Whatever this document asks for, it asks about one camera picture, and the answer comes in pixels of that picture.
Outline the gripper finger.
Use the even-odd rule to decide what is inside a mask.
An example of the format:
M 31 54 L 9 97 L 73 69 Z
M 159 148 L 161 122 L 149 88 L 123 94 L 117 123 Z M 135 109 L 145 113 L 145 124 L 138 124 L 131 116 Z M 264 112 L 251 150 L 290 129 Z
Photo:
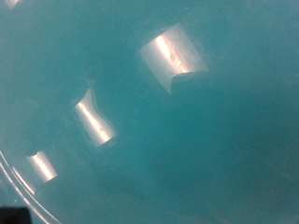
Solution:
M 32 224 L 26 207 L 0 207 L 0 224 Z

